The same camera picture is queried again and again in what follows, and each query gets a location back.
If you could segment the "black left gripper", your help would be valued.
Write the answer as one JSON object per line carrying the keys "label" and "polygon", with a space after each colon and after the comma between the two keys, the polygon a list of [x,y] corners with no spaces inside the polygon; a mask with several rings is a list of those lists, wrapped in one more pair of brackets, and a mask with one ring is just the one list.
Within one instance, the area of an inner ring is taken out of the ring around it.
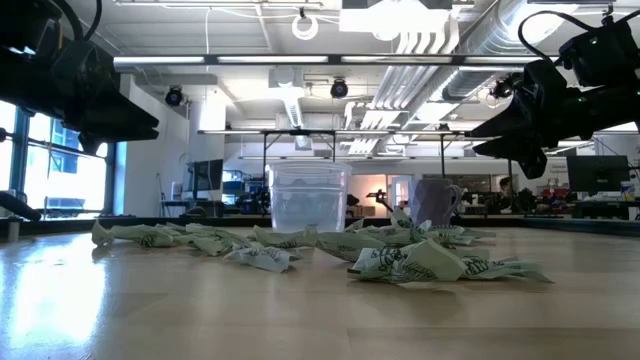
{"label": "black left gripper", "polygon": [[159,120],[120,93],[111,57],[95,44],[73,41],[60,50],[40,51],[29,60],[36,75],[31,112],[61,119],[76,131],[141,131],[81,132],[79,143],[84,152],[96,154],[102,143],[158,137],[153,129]]}

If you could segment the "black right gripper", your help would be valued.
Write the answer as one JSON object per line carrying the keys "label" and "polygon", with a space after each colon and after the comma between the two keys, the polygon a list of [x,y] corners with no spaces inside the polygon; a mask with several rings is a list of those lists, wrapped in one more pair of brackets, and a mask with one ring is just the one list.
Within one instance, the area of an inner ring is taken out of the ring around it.
{"label": "black right gripper", "polygon": [[525,66],[514,98],[501,113],[469,132],[471,137],[496,138],[473,147],[482,156],[519,164],[527,179],[540,178],[547,165],[542,148],[567,137],[590,137],[596,118],[603,113],[602,87],[582,91],[569,87],[556,67],[536,60]]}

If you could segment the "green white stevia packet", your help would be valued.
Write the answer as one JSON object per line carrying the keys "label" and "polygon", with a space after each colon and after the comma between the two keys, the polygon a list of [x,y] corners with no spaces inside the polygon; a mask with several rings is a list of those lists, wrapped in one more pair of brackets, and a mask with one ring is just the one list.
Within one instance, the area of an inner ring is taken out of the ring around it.
{"label": "green white stevia packet", "polygon": [[464,228],[458,225],[437,225],[430,227],[427,232],[427,235],[436,236],[440,239],[458,239],[458,240],[468,240],[468,239],[479,239],[479,238],[494,238],[496,234],[494,232],[480,231],[480,230],[472,230],[468,228]]}
{"label": "green white stevia packet", "polygon": [[315,247],[341,260],[356,262],[364,248],[380,249],[385,243],[365,234],[323,232],[315,235]]}
{"label": "green white stevia packet", "polygon": [[465,271],[463,261],[432,240],[402,248],[364,248],[347,274],[360,281],[391,284],[456,281]]}
{"label": "green white stevia packet", "polygon": [[431,226],[431,221],[425,220],[422,223],[416,224],[401,208],[396,208],[391,214],[391,225],[397,228],[410,228],[423,231]]}
{"label": "green white stevia packet", "polygon": [[91,240],[96,246],[111,244],[116,239],[130,240],[147,248],[166,248],[174,245],[173,237],[156,227],[135,225],[112,226],[107,229],[98,221],[94,223]]}
{"label": "green white stevia packet", "polygon": [[233,239],[234,234],[228,231],[198,223],[189,223],[185,226],[173,223],[157,224],[156,230],[171,236],[175,241],[192,241],[194,239]]}
{"label": "green white stevia packet", "polygon": [[217,257],[226,255],[233,250],[251,248],[251,243],[231,233],[215,234],[186,234],[173,238],[179,245],[191,245],[209,256]]}
{"label": "green white stevia packet", "polygon": [[450,234],[427,234],[425,239],[430,239],[441,246],[470,246],[474,238]]}
{"label": "green white stevia packet", "polygon": [[258,226],[255,226],[253,230],[255,238],[260,244],[265,247],[281,249],[314,247],[318,237],[315,226],[307,226],[303,231],[294,233],[277,233]]}
{"label": "green white stevia packet", "polygon": [[394,226],[374,227],[369,226],[356,230],[357,234],[370,236],[387,246],[404,247],[420,241],[420,237],[410,228]]}
{"label": "green white stevia packet", "polygon": [[479,257],[464,257],[465,268],[461,278],[469,280],[492,280],[503,277],[519,277],[541,283],[552,283],[542,273],[540,265],[520,260],[517,257],[503,260],[485,260]]}
{"label": "green white stevia packet", "polygon": [[224,260],[254,268],[282,273],[291,263],[301,260],[303,256],[298,251],[286,251],[274,247],[241,248],[228,253]]}

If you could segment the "clear plastic cup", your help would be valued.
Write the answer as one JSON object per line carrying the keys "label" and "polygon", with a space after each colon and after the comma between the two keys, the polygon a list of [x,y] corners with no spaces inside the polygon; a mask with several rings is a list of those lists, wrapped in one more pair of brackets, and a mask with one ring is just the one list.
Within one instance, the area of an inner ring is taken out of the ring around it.
{"label": "clear plastic cup", "polygon": [[276,232],[307,226],[342,232],[352,167],[332,161],[281,161],[266,167],[270,216]]}

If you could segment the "bright window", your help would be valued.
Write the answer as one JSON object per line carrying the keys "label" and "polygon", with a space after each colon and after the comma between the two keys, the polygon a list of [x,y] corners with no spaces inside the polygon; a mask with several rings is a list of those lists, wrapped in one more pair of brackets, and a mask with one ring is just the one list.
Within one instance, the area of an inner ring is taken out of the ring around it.
{"label": "bright window", "polygon": [[114,147],[86,153],[79,133],[43,114],[30,117],[0,101],[0,191],[10,190],[30,207],[61,216],[101,212],[110,193]]}

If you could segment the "black computer monitor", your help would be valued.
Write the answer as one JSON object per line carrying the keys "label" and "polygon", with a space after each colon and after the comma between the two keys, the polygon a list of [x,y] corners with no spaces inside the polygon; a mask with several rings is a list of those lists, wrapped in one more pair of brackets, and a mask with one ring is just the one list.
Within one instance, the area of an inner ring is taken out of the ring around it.
{"label": "black computer monitor", "polygon": [[222,175],[222,159],[191,162],[186,165],[183,185],[187,192],[219,190]]}
{"label": "black computer monitor", "polygon": [[626,156],[569,156],[566,165],[573,192],[619,191],[621,183],[630,180]]}

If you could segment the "lilac faceted mug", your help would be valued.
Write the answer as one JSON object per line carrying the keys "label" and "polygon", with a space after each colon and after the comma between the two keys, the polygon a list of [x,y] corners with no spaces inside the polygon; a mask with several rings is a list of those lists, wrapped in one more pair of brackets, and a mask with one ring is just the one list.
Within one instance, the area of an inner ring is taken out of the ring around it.
{"label": "lilac faceted mug", "polygon": [[444,178],[412,180],[409,183],[410,217],[415,225],[449,225],[462,200],[461,188]]}

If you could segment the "long ceiling light bar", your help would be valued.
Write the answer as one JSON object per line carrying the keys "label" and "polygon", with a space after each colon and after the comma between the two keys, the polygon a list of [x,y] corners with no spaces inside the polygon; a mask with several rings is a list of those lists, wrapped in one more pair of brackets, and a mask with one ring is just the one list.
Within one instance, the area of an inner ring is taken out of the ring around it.
{"label": "long ceiling light bar", "polygon": [[431,65],[497,67],[520,66],[536,60],[532,55],[175,55],[118,56],[115,67],[142,66],[255,66],[255,65]]}

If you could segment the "black aluminium table frame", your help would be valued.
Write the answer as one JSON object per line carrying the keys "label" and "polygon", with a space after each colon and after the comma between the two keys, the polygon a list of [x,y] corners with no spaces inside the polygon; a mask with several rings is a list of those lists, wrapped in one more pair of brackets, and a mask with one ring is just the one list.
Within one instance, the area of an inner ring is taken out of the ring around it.
{"label": "black aluminium table frame", "polygon": [[[8,238],[9,229],[12,224],[18,224],[20,226],[19,233],[21,235],[86,232],[93,226],[91,219],[44,220],[41,218],[39,211],[29,207],[26,203],[5,191],[0,191],[0,208],[9,210],[15,214],[13,217],[0,217],[0,239]],[[96,220],[106,228],[134,225],[154,226],[167,222],[186,225],[192,221],[207,226],[222,228],[251,228],[255,225],[268,227],[271,225],[269,219],[260,216],[227,218],[196,217],[193,220],[190,218],[167,219],[159,217],[107,216],[98,217]],[[453,220],[453,223],[465,228],[534,228],[640,238],[639,221],[498,216],[489,218],[456,218]]]}

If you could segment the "silver air duct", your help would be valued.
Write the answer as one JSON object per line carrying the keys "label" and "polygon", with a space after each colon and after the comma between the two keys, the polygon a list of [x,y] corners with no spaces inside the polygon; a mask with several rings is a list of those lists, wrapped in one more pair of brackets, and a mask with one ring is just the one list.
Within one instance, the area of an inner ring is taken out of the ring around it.
{"label": "silver air duct", "polygon": [[[518,28],[528,16],[542,11],[572,12],[575,6],[529,4],[527,0],[498,0],[487,15],[458,46],[457,53],[468,55],[523,55],[528,50],[518,38]],[[537,45],[555,32],[564,22],[553,15],[538,15],[526,23],[525,39]],[[445,101],[460,101],[485,85],[496,73],[491,71],[462,71],[460,68],[444,68],[449,76],[441,91]]]}

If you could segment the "black background rig frame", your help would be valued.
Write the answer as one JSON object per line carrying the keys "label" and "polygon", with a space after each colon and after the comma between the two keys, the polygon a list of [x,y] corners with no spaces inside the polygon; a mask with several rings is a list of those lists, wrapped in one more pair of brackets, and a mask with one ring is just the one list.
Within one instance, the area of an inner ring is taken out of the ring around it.
{"label": "black background rig frame", "polygon": [[[247,174],[262,174],[270,165],[285,162],[345,163],[356,175],[497,175],[511,173],[514,166],[506,160],[486,157],[447,157],[444,148],[454,142],[451,134],[437,134],[434,143],[438,146],[435,156],[405,155],[348,155],[341,154],[338,137],[356,135],[356,132],[318,129],[288,130],[199,130],[199,135],[231,136],[250,141],[230,143],[225,146],[224,168],[239,170]],[[282,138],[316,139],[325,147],[320,150],[304,150],[300,153],[287,148]]]}

